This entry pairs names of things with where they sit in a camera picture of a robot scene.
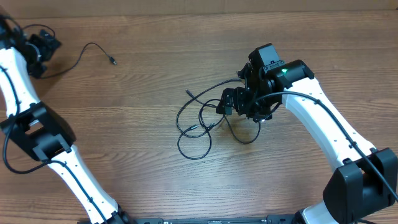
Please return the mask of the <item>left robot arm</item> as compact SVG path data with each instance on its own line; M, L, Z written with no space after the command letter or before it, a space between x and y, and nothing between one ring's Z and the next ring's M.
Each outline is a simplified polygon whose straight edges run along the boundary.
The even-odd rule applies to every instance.
M100 186L75 146L76 136L70 125L40 100L31 78L41 79L55 51L61 46L55 32L43 26L38 34L28 36L11 16L1 15L1 91L6 105L6 120L1 122L5 134L2 159L7 160L12 141L32 160L40 164L25 170L30 174L42 167L57 173L80 201L88 223L132 223L129 215Z

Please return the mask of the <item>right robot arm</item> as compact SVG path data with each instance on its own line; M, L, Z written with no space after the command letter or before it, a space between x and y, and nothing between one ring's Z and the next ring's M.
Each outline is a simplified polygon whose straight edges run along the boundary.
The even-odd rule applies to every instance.
M360 135L301 60L281 60L272 44L256 48L238 72L244 86L226 89L216 112L260 123L284 105L307 129L331 167L322 201L277 223L357 223L397 202L397 156Z

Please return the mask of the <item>black cable short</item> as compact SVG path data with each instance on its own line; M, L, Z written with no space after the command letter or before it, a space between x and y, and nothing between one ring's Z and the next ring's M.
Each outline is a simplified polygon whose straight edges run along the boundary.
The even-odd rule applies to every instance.
M47 25L44 25L44 24L29 24L29 25L24 26L24 27L22 28L22 30L25 31L25 30L27 30L27 29L30 29L31 27L41 27L41 30L44 29L45 31L47 31L49 34L53 35L53 36L57 39L56 32L55 32L51 27L49 27L49 26L47 26ZM85 44L85 45L83 46L83 48L82 48L82 50L81 50L81 52L80 52L80 54L79 54L79 56L78 56L76 62L75 62L71 67L66 68L66 69L64 69L64 70L62 70L62 71L59 71L59 72L57 72L57 73L53 73L53 74L51 74L51 75L44 75L44 73L43 73L43 75L42 75L40 78L36 78L36 79L38 79L38 80L43 80L43 79L55 78L55 77L62 76L62 75L64 75L64 74L68 73L69 71L73 70L73 69L79 64L79 62L80 62L80 60L81 60L83 54L85 53L86 49L87 49L90 45L95 45L97 48L99 48L100 51L102 51L102 53L108 58L108 60L109 60L109 62L110 62L111 64L113 64L113 65L117 65L117 64L118 64L117 61L116 61L116 59L115 59L114 57L112 57L110 54L108 54L108 53L105 51L105 49L102 48L99 44L97 44L96 42L89 42L89 43L87 43L87 44Z

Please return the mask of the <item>black cable long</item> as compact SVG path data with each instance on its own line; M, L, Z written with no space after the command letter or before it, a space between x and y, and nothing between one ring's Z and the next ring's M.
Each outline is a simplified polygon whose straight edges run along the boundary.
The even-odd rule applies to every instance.
M216 87L219 87L219 86L224 85L224 84L227 84L227 83L232 83L232 82L240 82L240 79L238 79L238 78L232 78L232 79L229 79L229 80L222 81L222 82L217 83L216 85L214 85L214 86L212 86L212 87L209 87L208 89L202 91L201 93L199 93L199 94L197 94L197 95L194 95L194 94L193 94L190 90L188 90L188 89L185 90L185 91L186 91L186 94L190 97L190 99L180 108L180 110L178 111L178 113L177 113L177 115L176 115L176 127L177 127L177 129L180 131L180 136L179 136L178 139L177 139L177 149L178 149L179 153L181 153L181 155L182 155L184 158L189 159L189 160L192 160L192 161L197 161L197 160L200 160L200 159L205 158L205 157L208 155L208 153L210 152L211 147L212 147L212 138L211 138L210 131L211 131L213 128L215 128L217 125L219 125L223 120L226 119L226 116L223 115L223 116L220 118L220 120L219 120L218 122L216 122L216 123L211 123L211 124L209 124L209 125L206 125L205 122L204 122L204 119L203 119L203 110L205 109L205 107L216 108L216 106L213 105L213 104L210 104L210 102L212 102L212 101L218 101L218 99L210 99L210 100L206 101L205 103L203 103L203 102L201 102L201 101L199 100L199 97L201 97L201 96L204 95L205 93L209 92L210 90L213 90L213 89L216 88ZM198 124L194 124L194 125L190 126L189 128L187 128L186 130L183 130L183 129L180 127L180 123L179 123L180 115L181 115L181 114L183 113L183 111L184 111L191 103L193 103L194 101L196 101L197 103L201 104L201 108L200 108L200 110L199 110L199 112L198 112ZM189 134L187 134L188 132L193 131L194 129L199 128L199 127L201 127L201 128L204 129L204 131L203 131L201 134L198 134L198 135L196 135L196 136L195 136L195 135L189 135ZM187 156L186 154L183 153L183 151L182 151L182 149L181 149L181 147L180 147L180 140L181 140L181 138L182 138L183 136L186 137L186 138L196 139L196 138L200 138L200 137L202 137L202 136L204 136L204 135L207 135L208 138L209 138L209 147L208 147L207 151L204 153L204 155L202 155L202 156L200 156L200 157L190 157L190 156Z

